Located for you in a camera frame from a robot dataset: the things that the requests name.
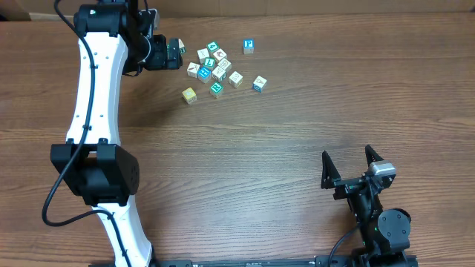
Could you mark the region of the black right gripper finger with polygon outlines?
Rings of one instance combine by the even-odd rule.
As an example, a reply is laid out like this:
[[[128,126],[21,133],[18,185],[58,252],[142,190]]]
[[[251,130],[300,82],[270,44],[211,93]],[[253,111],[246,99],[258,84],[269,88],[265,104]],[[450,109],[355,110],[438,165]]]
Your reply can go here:
[[[331,189],[335,187],[335,183],[341,180],[341,176],[337,171],[330,155],[324,151],[322,153],[322,178],[321,188]]]
[[[364,149],[368,165],[371,165],[373,162],[379,162],[384,160],[374,151],[374,149],[370,145],[366,145]]]

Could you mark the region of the yellow G wooden block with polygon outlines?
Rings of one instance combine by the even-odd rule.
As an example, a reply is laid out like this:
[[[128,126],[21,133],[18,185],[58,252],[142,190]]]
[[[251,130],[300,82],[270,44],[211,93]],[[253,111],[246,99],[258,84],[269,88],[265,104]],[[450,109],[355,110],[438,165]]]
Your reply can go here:
[[[182,92],[183,98],[190,105],[191,103],[197,100],[197,94],[194,92],[193,88],[189,87]]]

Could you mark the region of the green R wooden block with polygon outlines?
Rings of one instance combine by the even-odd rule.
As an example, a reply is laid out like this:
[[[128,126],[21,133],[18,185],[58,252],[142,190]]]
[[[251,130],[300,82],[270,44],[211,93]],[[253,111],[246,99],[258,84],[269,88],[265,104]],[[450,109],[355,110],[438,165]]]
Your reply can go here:
[[[215,98],[218,98],[223,93],[223,86],[219,82],[214,82],[210,87],[210,94],[213,95]]]

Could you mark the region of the white block blue side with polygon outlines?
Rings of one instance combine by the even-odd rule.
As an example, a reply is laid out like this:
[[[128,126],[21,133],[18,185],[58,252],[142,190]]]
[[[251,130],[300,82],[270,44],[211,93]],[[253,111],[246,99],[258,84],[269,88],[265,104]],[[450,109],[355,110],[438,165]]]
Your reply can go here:
[[[266,87],[267,79],[263,78],[262,76],[257,76],[257,78],[252,83],[252,88],[257,92],[261,93],[263,89]]]

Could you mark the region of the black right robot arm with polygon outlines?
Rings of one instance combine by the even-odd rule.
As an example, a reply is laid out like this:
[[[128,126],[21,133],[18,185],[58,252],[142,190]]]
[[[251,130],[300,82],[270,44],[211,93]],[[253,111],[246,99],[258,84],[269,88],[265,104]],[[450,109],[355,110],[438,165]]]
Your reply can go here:
[[[330,155],[322,153],[321,188],[333,189],[335,200],[346,200],[356,218],[356,226],[333,246],[327,265],[333,264],[340,245],[356,231],[363,246],[352,250],[347,266],[416,266],[417,259],[408,257],[411,216],[405,210],[384,210],[378,194],[396,177],[396,167],[379,156],[370,145],[365,146],[368,169],[360,177],[343,180]]]

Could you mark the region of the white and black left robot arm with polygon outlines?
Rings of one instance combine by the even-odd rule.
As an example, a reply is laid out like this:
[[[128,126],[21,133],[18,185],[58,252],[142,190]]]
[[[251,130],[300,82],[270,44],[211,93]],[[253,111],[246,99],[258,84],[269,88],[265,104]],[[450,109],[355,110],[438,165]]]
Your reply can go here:
[[[182,66],[179,42],[156,34],[158,21],[155,9],[132,0],[84,4],[68,21],[78,38],[78,91],[65,142],[52,145],[50,160],[58,183],[102,222],[115,266],[157,265],[136,205],[140,166],[121,146],[118,110],[123,77]]]

